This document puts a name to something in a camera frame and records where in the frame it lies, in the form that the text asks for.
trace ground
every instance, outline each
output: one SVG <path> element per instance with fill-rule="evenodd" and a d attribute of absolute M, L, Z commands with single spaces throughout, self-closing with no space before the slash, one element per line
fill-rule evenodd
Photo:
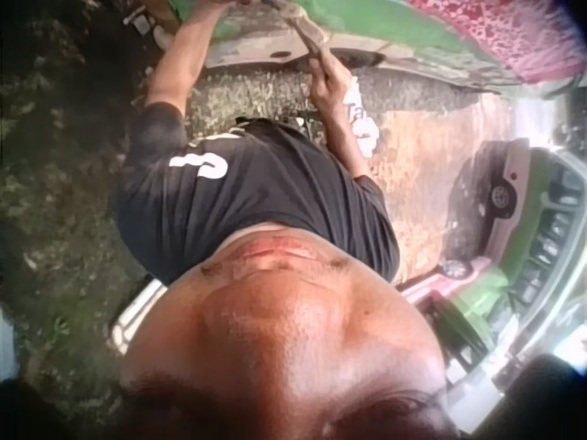
<path fill-rule="evenodd" d="M 90 436 L 119 405 L 108 326 L 147 276 L 118 238 L 110 200 L 145 68 L 160 54 L 106 0 L 19 3 L 2 15 L 1 301 L 22 376 Z M 371 168 L 400 243 L 395 282 L 443 255 L 476 255 L 509 104 L 399 72 L 355 73 L 382 130 Z M 206 72 L 188 128 L 197 138 L 236 116 L 312 110 L 306 84 L 296 70 Z"/>

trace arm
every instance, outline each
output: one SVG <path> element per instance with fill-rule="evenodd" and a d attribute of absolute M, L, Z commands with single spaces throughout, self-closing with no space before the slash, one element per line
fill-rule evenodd
<path fill-rule="evenodd" d="M 146 105 L 169 103 L 185 115 L 187 98 L 204 66 L 212 31 L 229 3 L 198 1 L 153 73 Z"/>
<path fill-rule="evenodd" d="M 360 152 L 357 138 L 342 104 L 350 86 L 352 74 L 329 51 L 321 53 L 320 61 L 311 60 L 312 102 L 322 116 L 330 152 L 347 169 L 353 179 L 371 176 L 367 160 Z"/>

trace mouth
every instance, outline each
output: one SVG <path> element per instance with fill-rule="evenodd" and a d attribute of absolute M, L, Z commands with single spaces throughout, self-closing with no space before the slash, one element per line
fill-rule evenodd
<path fill-rule="evenodd" d="M 297 238 L 289 236 L 258 237 L 237 247 L 225 259 L 254 259 L 269 255 L 282 255 L 299 259 L 321 260 L 315 248 L 308 246 Z"/>

